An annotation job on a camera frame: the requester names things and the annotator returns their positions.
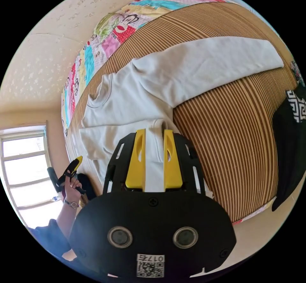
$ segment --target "person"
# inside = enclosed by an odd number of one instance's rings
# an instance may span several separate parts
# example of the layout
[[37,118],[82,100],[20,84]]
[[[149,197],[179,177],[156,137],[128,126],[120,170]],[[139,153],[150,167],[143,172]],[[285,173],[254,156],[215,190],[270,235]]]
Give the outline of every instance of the person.
[[77,215],[75,206],[79,204],[81,198],[80,192],[76,190],[77,187],[82,188],[80,181],[75,177],[70,180],[66,176],[64,184],[66,197],[57,219],[50,219],[45,227],[34,229],[27,227],[27,229],[38,243],[60,262],[87,277],[97,279],[97,274],[83,266],[78,258],[68,261],[62,257],[64,253],[71,250],[69,237]]

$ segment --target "wristwatch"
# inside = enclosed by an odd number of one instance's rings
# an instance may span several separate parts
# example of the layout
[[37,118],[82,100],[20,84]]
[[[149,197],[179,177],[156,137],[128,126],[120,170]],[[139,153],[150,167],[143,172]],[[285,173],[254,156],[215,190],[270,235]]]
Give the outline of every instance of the wristwatch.
[[69,206],[71,206],[73,209],[77,209],[79,205],[76,202],[68,202],[66,199],[64,200]]

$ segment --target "white sweatshirt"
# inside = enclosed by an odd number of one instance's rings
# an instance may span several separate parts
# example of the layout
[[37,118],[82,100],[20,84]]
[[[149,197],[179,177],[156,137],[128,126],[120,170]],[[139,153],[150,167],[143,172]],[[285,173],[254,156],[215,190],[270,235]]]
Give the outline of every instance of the white sweatshirt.
[[214,37],[134,58],[117,73],[103,75],[96,94],[88,96],[80,129],[101,183],[119,140],[145,128],[146,192],[162,192],[163,128],[178,132],[173,108],[223,84],[283,66],[269,41]]

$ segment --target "camera lens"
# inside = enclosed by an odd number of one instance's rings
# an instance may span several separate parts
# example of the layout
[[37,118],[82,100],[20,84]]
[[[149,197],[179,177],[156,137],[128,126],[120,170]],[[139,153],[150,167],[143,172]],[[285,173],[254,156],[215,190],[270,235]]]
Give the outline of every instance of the camera lens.
[[173,236],[174,244],[181,248],[187,249],[192,247],[198,240],[198,233],[191,227],[183,227],[178,229]]
[[132,233],[124,227],[111,228],[107,239],[116,248],[127,248],[133,241]]

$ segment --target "label sticker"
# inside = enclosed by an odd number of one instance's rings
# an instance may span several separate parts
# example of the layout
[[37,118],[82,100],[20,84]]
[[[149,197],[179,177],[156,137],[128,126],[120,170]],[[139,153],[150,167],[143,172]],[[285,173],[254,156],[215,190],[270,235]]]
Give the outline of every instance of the label sticker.
[[164,255],[137,254],[137,277],[163,278]]

